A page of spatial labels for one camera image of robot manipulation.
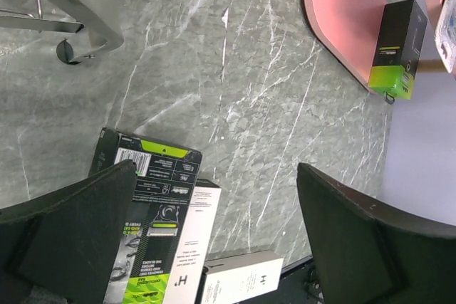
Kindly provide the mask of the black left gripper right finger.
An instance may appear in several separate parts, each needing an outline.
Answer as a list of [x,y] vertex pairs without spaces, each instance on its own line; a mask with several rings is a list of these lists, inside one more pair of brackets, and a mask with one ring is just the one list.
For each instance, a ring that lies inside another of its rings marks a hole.
[[325,303],[454,303],[455,227],[352,189],[307,163],[296,185]]

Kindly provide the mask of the white razor box slanted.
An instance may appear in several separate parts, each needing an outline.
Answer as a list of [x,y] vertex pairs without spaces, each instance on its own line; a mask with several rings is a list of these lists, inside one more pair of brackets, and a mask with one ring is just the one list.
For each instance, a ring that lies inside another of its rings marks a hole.
[[194,303],[222,189],[198,179],[165,290],[164,304]]

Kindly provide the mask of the white razor box bottom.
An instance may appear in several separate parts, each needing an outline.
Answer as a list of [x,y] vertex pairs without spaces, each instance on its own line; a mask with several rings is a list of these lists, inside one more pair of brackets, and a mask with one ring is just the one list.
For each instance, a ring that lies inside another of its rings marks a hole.
[[239,303],[276,290],[284,259],[260,251],[207,261],[196,303]]

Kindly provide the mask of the pink three-tier shelf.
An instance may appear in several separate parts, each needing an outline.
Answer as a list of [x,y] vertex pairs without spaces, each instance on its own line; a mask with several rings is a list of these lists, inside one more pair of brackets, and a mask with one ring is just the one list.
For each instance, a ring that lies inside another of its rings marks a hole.
[[[447,72],[435,46],[443,0],[425,0],[427,27],[417,72]],[[367,90],[386,0],[303,0],[315,37]]]

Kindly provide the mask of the black green razor box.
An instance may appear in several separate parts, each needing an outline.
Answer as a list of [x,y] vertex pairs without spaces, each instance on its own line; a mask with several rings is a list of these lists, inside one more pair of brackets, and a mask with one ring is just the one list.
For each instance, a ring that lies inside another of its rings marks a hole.
[[90,174],[129,159],[136,184],[104,303],[162,303],[202,153],[104,127]]
[[411,99],[427,23],[416,0],[384,7],[368,86],[389,105]]

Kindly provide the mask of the blue razor blister pack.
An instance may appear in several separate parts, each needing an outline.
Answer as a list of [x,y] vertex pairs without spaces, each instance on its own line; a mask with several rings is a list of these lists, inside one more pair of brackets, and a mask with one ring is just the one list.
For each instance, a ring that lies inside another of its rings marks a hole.
[[435,46],[446,71],[455,75],[455,0],[443,0],[435,29]]

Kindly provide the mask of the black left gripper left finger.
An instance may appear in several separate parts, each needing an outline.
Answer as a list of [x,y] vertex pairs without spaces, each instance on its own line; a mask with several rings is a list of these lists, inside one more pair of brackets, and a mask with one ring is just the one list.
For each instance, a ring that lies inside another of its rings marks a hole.
[[136,185],[130,160],[1,209],[1,302],[37,285],[70,303],[102,303]]

